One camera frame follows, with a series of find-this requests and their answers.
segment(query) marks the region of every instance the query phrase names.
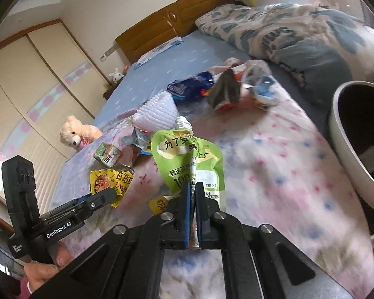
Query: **trash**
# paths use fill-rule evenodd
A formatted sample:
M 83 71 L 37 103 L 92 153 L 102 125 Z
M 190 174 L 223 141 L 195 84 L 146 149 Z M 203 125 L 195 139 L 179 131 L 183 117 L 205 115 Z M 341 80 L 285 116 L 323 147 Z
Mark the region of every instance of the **trash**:
M 175 196 L 157 197 L 152 199 L 148 205 L 150 206 L 150 209 L 154 215 L 159 215 L 166 210 L 168 201 L 174 198 Z
M 107 167 L 112 167 L 116 164 L 121 156 L 122 151 L 112 144 L 100 143 L 93 157 L 103 163 Z
M 134 130 L 130 136 L 125 136 L 122 138 L 122 144 L 126 146 L 136 146 L 138 150 L 138 155 L 152 155 L 151 151 L 151 137 L 153 133 L 141 130 L 134 127 Z
M 191 124 L 184 117 L 176 120 L 179 130 L 159 130 L 152 137 L 152 156 L 165 184 L 177 193 L 184 182 L 191 183 L 194 202 L 195 183 L 203 182 L 205 195 L 226 211 L 223 155 L 213 143 L 192 135 Z M 198 247 L 195 213 L 190 229 L 190 248 Z
M 132 179 L 133 174 L 129 171 L 118 172 L 112 169 L 92 171 L 90 172 L 90 191 L 94 195 L 106 188 L 113 188 L 118 197 L 111 203 L 111 206 L 116 208 L 121 202 Z
M 212 74 L 212 76 L 218 75 L 220 73 L 223 73 L 230 67 L 236 67 L 239 65 L 242 65 L 244 62 L 241 61 L 240 59 L 237 59 L 235 57 L 230 57 L 229 59 L 226 59 L 222 64 L 220 65 L 215 65 L 207 69 L 209 73 Z
M 251 96 L 256 100 L 255 105 L 266 111 L 279 102 L 274 91 L 277 81 L 265 61 L 253 60 L 249 62 L 248 68 L 241 77 L 242 87 L 249 90 Z
M 209 90 L 213 84 L 212 74 L 205 71 L 170 83 L 166 90 L 172 94 L 176 104 L 182 104 L 202 100 L 204 97 L 201 91 Z
M 148 132 L 171 129 L 179 112 L 172 95 L 161 92 L 142 105 L 133 116 L 133 125 Z
M 237 82 L 232 69 L 224 71 L 215 85 L 204 95 L 208 104 L 215 110 L 234 107 L 240 102 L 241 86 Z

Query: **blue snack wrapper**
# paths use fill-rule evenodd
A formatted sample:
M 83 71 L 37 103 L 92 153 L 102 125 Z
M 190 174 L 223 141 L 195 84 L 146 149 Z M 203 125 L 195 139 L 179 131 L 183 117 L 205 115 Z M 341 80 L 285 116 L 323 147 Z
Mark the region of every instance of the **blue snack wrapper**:
M 249 90 L 258 108 L 267 111 L 279 103 L 274 89 L 277 81 L 265 61 L 252 60 L 247 63 L 249 65 L 241 77 L 242 87 Z
M 201 91 L 207 91 L 214 85 L 212 74 L 201 72 L 197 75 L 178 79 L 166 89 L 173 97 L 175 104 L 201 101 L 204 96 Z

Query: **wooden headboard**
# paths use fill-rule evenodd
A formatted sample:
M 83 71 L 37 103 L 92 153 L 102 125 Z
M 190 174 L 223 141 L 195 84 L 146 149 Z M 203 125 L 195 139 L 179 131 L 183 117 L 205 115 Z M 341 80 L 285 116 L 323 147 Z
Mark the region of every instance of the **wooden headboard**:
M 115 40 L 130 63 L 176 36 L 187 36 L 197 29 L 194 22 L 217 6 L 234 0 L 177 0 L 126 30 Z

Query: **wardrobe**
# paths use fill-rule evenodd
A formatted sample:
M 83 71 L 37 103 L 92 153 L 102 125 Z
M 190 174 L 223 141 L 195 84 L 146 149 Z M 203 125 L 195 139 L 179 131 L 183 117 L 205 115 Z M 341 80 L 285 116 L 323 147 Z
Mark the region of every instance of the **wardrobe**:
M 0 49 L 3 203 L 1 164 L 19 154 L 33 163 L 40 213 L 48 211 L 61 169 L 75 152 L 60 142 L 60 128 L 70 115 L 90 123 L 106 102 L 102 94 L 108 87 L 61 22 Z

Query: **crumpled plastic wrapper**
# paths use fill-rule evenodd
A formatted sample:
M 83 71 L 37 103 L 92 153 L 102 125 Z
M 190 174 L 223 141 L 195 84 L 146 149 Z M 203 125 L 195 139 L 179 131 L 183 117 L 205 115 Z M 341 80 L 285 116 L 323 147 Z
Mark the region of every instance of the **crumpled plastic wrapper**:
M 151 152 L 152 132 L 140 130 L 134 127 L 130 136 L 122 138 L 122 144 L 129 146 L 133 150 L 130 166 L 134 164 L 139 155 L 152 155 Z
M 201 101 L 204 98 L 202 91 L 209 90 L 213 84 L 212 74 L 204 71 L 169 83 L 166 91 L 172 95 L 175 104 L 180 105 L 184 102 Z
M 228 70 L 230 67 L 236 67 L 239 65 L 242 65 L 244 62 L 240 59 L 237 59 L 235 57 L 230 57 L 229 59 L 226 59 L 221 65 L 212 66 L 208 69 L 208 72 L 210 72 L 213 76 L 223 73 L 224 71 Z
M 265 61 L 252 60 L 247 62 L 247 69 L 241 77 L 242 87 L 249 90 L 251 96 L 256 100 L 256 106 L 262 110 L 279 103 L 274 91 L 276 79 Z
M 240 102 L 241 86 L 237 82 L 232 69 L 224 71 L 215 85 L 205 93 L 208 104 L 214 110 L 234 107 Z

